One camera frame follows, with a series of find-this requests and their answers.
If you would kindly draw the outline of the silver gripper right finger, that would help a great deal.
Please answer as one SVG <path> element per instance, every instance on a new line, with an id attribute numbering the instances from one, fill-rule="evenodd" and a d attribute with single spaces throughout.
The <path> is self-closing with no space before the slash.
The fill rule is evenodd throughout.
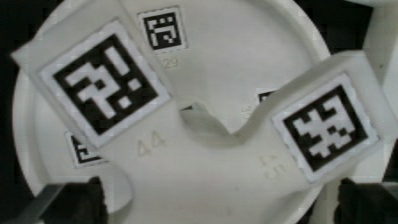
<path id="1" fill-rule="evenodd" d="M 398 224 L 398 183 L 342 180 L 334 224 Z"/>

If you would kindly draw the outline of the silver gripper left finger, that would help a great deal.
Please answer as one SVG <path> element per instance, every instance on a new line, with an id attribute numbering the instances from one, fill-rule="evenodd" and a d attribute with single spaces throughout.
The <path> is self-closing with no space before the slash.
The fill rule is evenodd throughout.
<path id="1" fill-rule="evenodd" d="M 23 224 L 109 224 L 103 183 L 98 177 L 86 182 L 48 184 L 31 202 Z"/>

